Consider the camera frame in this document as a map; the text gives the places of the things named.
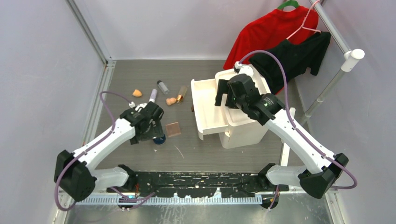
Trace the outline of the dark blue round jar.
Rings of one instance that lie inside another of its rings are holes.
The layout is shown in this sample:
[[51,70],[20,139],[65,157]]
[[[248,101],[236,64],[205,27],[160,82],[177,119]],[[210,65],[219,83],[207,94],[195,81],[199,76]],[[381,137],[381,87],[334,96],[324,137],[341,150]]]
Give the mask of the dark blue round jar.
[[162,136],[162,137],[157,137],[153,139],[153,142],[157,145],[161,145],[166,141],[166,136]]

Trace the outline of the white top drawer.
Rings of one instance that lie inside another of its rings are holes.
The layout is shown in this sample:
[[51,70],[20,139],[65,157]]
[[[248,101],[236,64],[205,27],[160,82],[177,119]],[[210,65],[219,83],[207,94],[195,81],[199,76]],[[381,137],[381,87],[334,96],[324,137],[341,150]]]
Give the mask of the white top drawer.
[[217,83],[215,79],[191,80],[191,95],[198,137],[203,140],[205,135],[223,133],[228,123],[222,108],[215,106]]

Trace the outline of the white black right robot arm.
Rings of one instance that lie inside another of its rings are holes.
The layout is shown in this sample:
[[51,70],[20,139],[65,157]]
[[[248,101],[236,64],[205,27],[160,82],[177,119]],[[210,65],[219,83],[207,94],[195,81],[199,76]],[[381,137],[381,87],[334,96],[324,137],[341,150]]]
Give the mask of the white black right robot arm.
[[277,185],[297,186],[316,199],[322,198],[340,177],[349,159],[320,145],[293,120],[276,95],[261,94],[250,76],[239,74],[230,80],[219,80],[216,106],[221,105],[224,95],[227,95],[226,106],[241,110],[275,133],[304,163],[300,167],[268,164],[259,172],[261,189],[270,192]]

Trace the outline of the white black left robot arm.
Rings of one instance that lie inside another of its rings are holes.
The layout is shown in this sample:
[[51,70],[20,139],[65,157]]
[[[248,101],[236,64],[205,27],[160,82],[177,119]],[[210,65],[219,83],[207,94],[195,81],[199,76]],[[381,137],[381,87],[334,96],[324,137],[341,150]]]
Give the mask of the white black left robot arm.
[[125,110],[106,131],[73,152],[57,156],[54,181],[76,202],[94,191],[115,187],[126,193],[136,190],[136,173],[126,165],[97,169],[97,166],[126,141],[132,145],[164,136],[164,110],[154,102]]

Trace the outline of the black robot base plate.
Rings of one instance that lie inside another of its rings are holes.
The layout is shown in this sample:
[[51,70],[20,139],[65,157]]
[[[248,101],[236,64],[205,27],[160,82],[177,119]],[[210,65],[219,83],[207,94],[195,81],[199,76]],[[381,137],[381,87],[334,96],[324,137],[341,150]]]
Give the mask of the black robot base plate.
[[170,198],[213,197],[220,190],[222,198],[254,197],[259,192],[273,192],[276,186],[264,180],[258,173],[237,172],[135,172],[133,184],[126,189],[116,187],[122,193],[138,193],[144,197]]

